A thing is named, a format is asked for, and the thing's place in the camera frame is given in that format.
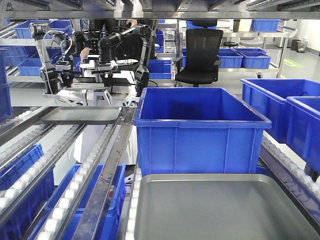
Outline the background dual-arm robot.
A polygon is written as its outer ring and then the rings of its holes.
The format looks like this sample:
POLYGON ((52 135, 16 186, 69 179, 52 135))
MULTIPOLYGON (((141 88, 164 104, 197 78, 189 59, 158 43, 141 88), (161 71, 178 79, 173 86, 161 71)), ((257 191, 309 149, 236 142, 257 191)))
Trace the background dual-arm robot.
POLYGON ((94 75, 97 83, 103 83, 106 87, 112 85, 113 76, 120 73, 117 60, 117 51, 123 43, 128 43, 132 51, 137 51, 139 56, 123 55, 123 60, 136 60, 138 66, 133 69, 136 81, 136 95, 140 97, 144 88, 148 86, 149 61, 154 45, 153 31, 147 24, 138 22, 123 31, 115 32, 106 30, 102 37, 102 30, 98 27, 85 31, 76 31, 68 37, 63 31, 53 30, 47 22, 31 23, 29 31, 35 40, 42 68, 40 76, 45 82, 45 94, 56 95, 63 87, 71 87, 73 76, 77 74, 72 70, 73 56, 79 55, 82 60, 94 61, 94 75), (62 67, 57 68, 52 64, 43 43, 46 35, 51 35, 58 41, 62 52, 62 67))

